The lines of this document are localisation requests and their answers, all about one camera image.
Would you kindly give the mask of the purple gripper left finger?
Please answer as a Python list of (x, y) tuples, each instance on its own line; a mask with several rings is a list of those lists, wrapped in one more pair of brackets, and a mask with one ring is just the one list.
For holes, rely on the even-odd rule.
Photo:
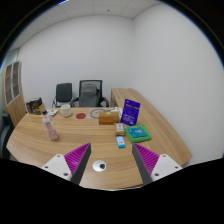
[(67, 153), (56, 154), (42, 169), (79, 185), (91, 154), (91, 144), (87, 143)]

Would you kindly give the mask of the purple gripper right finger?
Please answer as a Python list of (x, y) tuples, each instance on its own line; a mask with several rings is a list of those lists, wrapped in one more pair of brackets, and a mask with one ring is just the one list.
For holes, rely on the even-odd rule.
[(167, 154), (158, 155), (137, 143), (132, 145), (132, 154), (139, 169), (143, 185), (152, 183), (182, 169)]

